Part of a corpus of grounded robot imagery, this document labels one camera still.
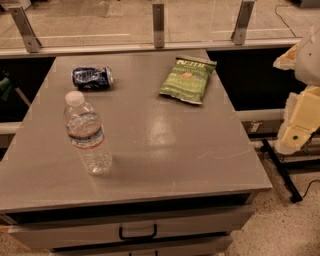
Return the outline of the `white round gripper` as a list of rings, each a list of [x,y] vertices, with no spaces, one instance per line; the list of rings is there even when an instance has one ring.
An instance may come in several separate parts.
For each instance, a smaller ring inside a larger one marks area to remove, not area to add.
[[[320,127],[320,25],[313,25],[302,38],[278,57],[273,66],[294,70],[297,80],[307,86],[300,94],[290,93],[275,149],[283,155],[299,151]]]

